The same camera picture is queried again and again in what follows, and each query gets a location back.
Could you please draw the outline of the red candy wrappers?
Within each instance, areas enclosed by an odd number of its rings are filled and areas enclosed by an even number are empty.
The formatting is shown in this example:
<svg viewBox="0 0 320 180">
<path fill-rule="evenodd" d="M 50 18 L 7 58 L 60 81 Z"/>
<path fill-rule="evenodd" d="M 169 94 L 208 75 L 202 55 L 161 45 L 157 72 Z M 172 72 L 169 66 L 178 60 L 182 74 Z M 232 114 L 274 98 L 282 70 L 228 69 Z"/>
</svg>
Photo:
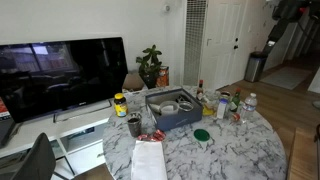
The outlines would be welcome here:
<svg viewBox="0 0 320 180">
<path fill-rule="evenodd" d="M 166 134 L 157 129 L 154 133 L 152 134 L 141 134 L 137 137 L 138 140 L 140 141 L 154 141 L 154 142 L 159 142 L 163 141 L 166 137 Z"/>
</svg>

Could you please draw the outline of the brown cardboard box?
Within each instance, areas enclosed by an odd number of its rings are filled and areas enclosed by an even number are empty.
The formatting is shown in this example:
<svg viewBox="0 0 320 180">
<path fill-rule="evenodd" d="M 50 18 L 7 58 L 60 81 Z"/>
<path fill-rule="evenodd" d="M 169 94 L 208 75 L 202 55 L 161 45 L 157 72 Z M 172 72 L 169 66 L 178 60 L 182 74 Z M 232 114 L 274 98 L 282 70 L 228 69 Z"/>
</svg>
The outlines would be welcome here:
<svg viewBox="0 0 320 180">
<path fill-rule="evenodd" d="M 128 91 L 142 90 L 145 83 L 138 73 L 128 73 L 125 77 L 122 88 Z"/>
</svg>

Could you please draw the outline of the yellow lid vitamin bottle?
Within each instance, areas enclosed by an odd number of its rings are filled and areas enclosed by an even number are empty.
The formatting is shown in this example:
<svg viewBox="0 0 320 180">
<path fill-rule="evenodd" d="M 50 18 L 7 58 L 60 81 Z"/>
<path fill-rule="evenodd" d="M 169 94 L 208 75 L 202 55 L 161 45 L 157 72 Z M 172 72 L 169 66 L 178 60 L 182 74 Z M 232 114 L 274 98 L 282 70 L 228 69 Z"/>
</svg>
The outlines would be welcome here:
<svg viewBox="0 0 320 180">
<path fill-rule="evenodd" d="M 118 117 L 125 117 L 128 114 L 126 98 L 122 93 L 114 96 L 114 108 Z"/>
</svg>

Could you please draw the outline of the white plastic cup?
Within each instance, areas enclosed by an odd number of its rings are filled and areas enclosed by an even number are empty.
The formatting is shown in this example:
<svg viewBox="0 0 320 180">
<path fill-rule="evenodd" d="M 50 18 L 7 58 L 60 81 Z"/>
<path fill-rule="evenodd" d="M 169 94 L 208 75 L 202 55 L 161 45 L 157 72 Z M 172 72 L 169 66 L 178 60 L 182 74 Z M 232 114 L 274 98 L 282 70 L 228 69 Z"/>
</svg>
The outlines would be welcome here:
<svg viewBox="0 0 320 180">
<path fill-rule="evenodd" d="M 179 110 L 179 104 L 175 101 L 164 101 L 160 104 L 160 112 L 162 115 L 177 114 Z"/>
</svg>

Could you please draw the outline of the white door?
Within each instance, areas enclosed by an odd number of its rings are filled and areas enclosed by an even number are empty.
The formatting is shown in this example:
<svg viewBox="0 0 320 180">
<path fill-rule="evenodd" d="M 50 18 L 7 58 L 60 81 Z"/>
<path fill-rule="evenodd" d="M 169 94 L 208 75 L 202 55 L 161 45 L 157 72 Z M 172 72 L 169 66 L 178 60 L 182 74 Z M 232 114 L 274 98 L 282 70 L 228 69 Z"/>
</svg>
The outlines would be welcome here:
<svg viewBox="0 0 320 180">
<path fill-rule="evenodd" d="M 209 0 L 200 78 L 206 88 L 231 83 L 247 0 Z"/>
</svg>

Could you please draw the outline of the green round lid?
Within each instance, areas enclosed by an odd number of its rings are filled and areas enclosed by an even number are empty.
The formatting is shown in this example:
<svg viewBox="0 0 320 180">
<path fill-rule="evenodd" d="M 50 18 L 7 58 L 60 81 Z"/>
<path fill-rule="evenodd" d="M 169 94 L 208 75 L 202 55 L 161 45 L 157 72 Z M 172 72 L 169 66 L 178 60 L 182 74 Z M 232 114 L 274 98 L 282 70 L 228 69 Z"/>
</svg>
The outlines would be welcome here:
<svg viewBox="0 0 320 180">
<path fill-rule="evenodd" d="M 210 139 L 210 134 L 204 129 L 196 129 L 194 131 L 194 137 L 199 141 L 205 142 Z"/>
</svg>

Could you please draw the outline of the clear plastic water bottle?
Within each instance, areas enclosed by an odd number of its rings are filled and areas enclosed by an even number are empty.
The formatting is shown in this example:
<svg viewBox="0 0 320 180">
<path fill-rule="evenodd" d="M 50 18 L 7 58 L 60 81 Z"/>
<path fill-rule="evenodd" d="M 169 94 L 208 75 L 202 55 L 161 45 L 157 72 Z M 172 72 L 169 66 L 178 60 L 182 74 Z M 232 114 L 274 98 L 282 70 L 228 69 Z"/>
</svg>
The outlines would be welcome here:
<svg viewBox="0 0 320 180">
<path fill-rule="evenodd" d="M 257 106 L 257 98 L 255 93 L 251 93 L 246 99 L 244 104 L 242 105 L 242 109 L 240 111 L 240 118 L 243 123 L 248 121 L 253 112 L 255 111 Z"/>
</svg>

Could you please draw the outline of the white tv stand cabinet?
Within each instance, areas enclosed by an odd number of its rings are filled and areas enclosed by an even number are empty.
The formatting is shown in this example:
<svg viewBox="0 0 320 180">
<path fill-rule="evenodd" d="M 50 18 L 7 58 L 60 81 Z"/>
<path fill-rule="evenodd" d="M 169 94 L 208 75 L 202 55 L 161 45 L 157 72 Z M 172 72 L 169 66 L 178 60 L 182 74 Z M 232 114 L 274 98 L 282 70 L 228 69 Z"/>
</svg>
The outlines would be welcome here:
<svg viewBox="0 0 320 180">
<path fill-rule="evenodd" d="M 105 163 L 103 132 L 114 113 L 110 100 L 23 122 L 0 149 L 1 171 L 15 170 L 40 133 L 51 142 L 56 171 L 66 178 Z"/>
</svg>

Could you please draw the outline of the orange snack box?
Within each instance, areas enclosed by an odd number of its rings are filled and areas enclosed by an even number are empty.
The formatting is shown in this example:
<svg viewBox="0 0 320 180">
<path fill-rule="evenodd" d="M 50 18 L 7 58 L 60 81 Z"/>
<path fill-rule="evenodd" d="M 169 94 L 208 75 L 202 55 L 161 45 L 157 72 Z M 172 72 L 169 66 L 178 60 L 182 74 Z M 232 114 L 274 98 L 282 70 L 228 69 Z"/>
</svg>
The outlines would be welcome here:
<svg viewBox="0 0 320 180">
<path fill-rule="evenodd" d="M 157 78 L 157 86 L 164 87 L 169 85 L 169 67 L 161 66 L 159 70 L 159 76 Z"/>
</svg>

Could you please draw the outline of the hot sauce bottle red cap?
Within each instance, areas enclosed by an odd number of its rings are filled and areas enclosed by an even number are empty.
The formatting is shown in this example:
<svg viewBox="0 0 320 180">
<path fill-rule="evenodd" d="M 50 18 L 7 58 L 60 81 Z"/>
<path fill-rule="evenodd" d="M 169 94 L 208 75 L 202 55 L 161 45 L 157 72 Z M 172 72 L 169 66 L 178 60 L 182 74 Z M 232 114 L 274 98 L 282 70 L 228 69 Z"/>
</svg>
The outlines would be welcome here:
<svg viewBox="0 0 320 180">
<path fill-rule="evenodd" d="M 199 101 L 203 99 L 203 80 L 202 79 L 199 80 L 199 86 L 197 88 L 196 98 Z"/>
</svg>

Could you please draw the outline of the black flat screen television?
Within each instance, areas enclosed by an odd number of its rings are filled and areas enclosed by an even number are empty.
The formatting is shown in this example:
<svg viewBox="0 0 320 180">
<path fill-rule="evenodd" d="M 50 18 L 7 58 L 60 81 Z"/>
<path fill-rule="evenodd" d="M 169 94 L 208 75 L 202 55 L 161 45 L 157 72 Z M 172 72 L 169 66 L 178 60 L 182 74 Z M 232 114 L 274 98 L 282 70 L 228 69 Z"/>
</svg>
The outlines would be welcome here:
<svg viewBox="0 0 320 180">
<path fill-rule="evenodd" d="M 121 37 L 0 46 L 0 94 L 18 123 L 107 100 L 127 73 Z"/>
</svg>

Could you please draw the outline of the grey floor mat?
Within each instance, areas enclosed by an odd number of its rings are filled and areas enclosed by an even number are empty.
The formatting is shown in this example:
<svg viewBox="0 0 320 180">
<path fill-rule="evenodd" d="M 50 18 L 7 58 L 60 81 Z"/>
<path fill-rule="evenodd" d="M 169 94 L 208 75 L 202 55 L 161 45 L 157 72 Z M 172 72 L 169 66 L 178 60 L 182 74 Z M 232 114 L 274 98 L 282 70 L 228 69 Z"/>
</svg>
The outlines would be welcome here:
<svg viewBox="0 0 320 180">
<path fill-rule="evenodd" d="M 311 72 L 293 67 L 284 67 L 276 72 L 261 79 L 261 82 L 271 84 L 277 87 L 293 90 L 303 82 Z"/>
</svg>

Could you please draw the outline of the white paper napkin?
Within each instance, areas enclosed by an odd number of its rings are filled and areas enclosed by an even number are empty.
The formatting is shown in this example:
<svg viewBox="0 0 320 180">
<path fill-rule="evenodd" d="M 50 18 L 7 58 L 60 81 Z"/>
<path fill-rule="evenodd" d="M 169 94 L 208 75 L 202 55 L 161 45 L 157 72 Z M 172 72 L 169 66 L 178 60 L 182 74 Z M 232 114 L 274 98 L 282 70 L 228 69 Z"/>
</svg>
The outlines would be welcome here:
<svg viewBox="0 0 320 180">
<path fill-rule="evenodd" d="M 132 157 L 131 180 L 167 180 L 161 142 L 136 141 Z"/>
</svg>

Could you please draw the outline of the metal tin cup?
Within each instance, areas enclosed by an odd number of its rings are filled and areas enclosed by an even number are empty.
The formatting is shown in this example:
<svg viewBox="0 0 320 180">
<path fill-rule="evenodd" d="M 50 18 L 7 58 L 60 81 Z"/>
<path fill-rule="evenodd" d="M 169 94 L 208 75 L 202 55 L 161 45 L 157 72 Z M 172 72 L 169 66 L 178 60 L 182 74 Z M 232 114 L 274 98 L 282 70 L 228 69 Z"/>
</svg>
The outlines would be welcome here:
<svg viewBox="0 0 320 180">
<path fill-rule="evenodd" d="M 190 102 L 182 101 L 182 102 L 179 102 L 179 108 L 185 112 L 189 112 L 194 108 L 194 106 Z"/>
</svg>

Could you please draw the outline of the green glass bottle red cap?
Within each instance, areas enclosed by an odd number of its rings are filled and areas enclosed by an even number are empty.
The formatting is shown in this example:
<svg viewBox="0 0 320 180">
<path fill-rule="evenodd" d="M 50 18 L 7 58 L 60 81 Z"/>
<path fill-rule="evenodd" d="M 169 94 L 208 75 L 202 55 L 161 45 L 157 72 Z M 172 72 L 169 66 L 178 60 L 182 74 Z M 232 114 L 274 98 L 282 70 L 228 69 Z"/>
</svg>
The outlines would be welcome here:
<svg viewBox="0 0 320 180">
<path fill-rule="evenodd" d="M 241 93 L 241 89 L 237 88 L 236 92 L 235 92 L 235 96 L 232 98 L 232 101 L 231 101 L 231 104 L 230 104 L 230 111 L 231 112 L 236 112 L 238 107 L 239 107 L 240 93 Z"/>
</svg>

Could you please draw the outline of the dark blue shoe box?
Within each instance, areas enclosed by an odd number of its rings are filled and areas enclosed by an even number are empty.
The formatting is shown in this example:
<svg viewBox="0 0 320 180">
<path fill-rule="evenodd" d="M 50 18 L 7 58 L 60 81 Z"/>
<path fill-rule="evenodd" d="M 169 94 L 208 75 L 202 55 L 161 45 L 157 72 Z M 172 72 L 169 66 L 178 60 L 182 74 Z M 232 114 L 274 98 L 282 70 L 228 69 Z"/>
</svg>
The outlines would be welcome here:
<svg viewBox="0 0 320 180">
<path fill-rule="evenodd" d="M 177 114 L 162 115 L 160 104 L 164 101 L 175 101 L 178 104 L 179 102 L 187 101 L 192 103 L 194 108 L 189 112 L 185 112 L 179 108 Z M 147 112 L 154 121 L 156 128 L 162 131 L 168 131 L 202 119 L 202 104 L 182 88 L 147 95 L 145 102 Z"/>
</svg>

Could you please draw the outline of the white lotion bottle blue cap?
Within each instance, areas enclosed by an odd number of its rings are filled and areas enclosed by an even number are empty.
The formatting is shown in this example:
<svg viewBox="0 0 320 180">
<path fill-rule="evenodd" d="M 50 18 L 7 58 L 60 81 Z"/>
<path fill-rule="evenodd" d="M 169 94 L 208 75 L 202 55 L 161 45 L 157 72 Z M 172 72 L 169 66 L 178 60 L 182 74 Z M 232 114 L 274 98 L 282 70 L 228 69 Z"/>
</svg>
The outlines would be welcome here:
<svg viewBox="0 0 320 180">
<path fill-rule="evenodd" d="M 218 105 L 218 109 L 217 109 L 217 118 L 218 119 L 222 119 L 224 117 L 227 104 L 228 104 L 228 100 L 227 99 L 221 99 L 220 100 L 219 105 Z"/>
</svg>

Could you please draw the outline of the green potted plant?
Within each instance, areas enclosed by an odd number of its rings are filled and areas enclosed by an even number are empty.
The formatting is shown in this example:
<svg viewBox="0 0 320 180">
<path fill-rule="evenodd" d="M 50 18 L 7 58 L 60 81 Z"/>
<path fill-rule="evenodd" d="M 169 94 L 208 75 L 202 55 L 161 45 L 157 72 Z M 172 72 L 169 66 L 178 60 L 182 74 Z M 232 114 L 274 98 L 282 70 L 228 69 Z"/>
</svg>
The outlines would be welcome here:
<svg viewBox="0 0 320 180">
<path fill-rule="evenodd" d="M 139 75 L 149 89 L 155 88 L 162 65 L 158 56 L 161 55 L 162 52 L 157 50 L 155 45 L 152 45 L 150 48 L 143 50 L 143 53 L 145 53 L 144 57 L 136 58 L 136 62 L 140 64 Z"/>
</svg>

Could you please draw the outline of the steel trash can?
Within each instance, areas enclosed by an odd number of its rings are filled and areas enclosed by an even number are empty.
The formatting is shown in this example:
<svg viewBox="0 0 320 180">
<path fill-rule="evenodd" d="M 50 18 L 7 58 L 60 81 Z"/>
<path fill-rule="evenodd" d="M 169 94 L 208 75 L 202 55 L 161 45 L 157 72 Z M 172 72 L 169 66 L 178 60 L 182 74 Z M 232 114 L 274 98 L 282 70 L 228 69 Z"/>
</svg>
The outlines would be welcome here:
<svg viewBox="0 0 320 180">
<path fill-rule="evenodd" d="M 266 54 L 260 51 L 252 52 L 249 56 L 244 79 L 248 82 L 258 81 L 264 69 L 266 60 Z"/>
</svg>

